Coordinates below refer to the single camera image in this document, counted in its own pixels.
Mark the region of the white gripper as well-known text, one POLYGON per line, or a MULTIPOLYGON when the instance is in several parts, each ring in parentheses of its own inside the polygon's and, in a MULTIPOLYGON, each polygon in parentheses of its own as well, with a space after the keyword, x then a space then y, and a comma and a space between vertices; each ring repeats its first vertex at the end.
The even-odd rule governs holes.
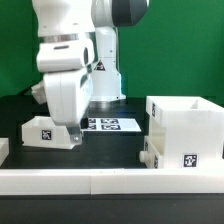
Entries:
POLYGON ((70 141, 82 144, 78 125, 88 108, 93 93, 92 77, 86 69, 46 73, 43 77, 47 105, 53 122, 66 126, 70 141))

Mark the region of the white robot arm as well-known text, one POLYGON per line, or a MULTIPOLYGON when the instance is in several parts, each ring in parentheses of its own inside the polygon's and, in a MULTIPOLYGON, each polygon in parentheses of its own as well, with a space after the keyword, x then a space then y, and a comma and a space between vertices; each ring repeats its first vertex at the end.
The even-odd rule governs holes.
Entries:
POLYGON ((117 69, 117 27, 136 25, 149 0, 32 0, 43 39, 37 67, 43 80, 32 95, 48 106, 52 128, 39 143, 79 145, 92 105, 125 98, 117 69))

